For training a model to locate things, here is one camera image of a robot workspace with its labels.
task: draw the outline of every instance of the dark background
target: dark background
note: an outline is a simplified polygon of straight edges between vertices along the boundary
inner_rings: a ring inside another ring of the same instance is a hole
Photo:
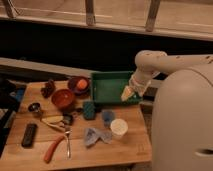
[[[140,50],[213,53],[213,42],[0,21],[0,56],[100,71],[134,70]]]

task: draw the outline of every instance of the small bowl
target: small bowl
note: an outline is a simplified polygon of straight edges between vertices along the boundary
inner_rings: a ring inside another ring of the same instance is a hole
[[[77,87],[78,82],[81,81],[81,80],[86,81],[86,83],[87,83],[87,86],[82,90],[78,89],[78,87]],[[72,77],[72,78],[69,79],[67,86],[70,90],[72,90],[75,93],[75,95],[82,95],[89,90],[90,81],[86,77],[75,76],[75,77]]]
[[[52,103],[62,111],[66,111],[72,108],[75,101],[75,94],[69,89],[57,90],[52,95]]]

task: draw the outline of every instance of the fork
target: fork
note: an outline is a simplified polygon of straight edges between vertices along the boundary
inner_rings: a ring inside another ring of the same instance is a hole
[[[70,126],[65,124],[65,135],[67,137],[67,157],[70,158],[71,157],[71,151],[70,151],[70,139],[69,139],[69,136],[70,136]]]

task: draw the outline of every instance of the wooden bowl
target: wooden bowl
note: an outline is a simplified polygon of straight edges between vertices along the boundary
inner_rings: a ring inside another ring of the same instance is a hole
[[[72,108],[75,94],[69,89],[59,89],[52,95],[52,103],[62,111]]]

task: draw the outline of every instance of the white cup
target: white cup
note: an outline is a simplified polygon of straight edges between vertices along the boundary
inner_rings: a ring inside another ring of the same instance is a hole
[[[123,119],[114,119],[110,124],[110,129],[116,139],[121,139],[128,131],[128,124]]]

